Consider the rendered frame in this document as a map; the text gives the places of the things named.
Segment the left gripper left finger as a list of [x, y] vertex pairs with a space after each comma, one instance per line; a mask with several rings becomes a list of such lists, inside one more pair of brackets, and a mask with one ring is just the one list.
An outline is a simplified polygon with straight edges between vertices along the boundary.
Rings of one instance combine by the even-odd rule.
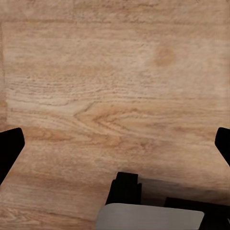
[[0, 133], [0, 185], [24, 146], [23, 131], [20, 127]]

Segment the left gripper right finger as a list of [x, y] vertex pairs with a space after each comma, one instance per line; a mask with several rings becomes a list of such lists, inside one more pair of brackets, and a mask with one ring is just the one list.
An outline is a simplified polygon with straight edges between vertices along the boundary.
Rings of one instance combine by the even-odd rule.
[[230, 166], [230, 129], [220, 127], [215, 138], [215, 145]]

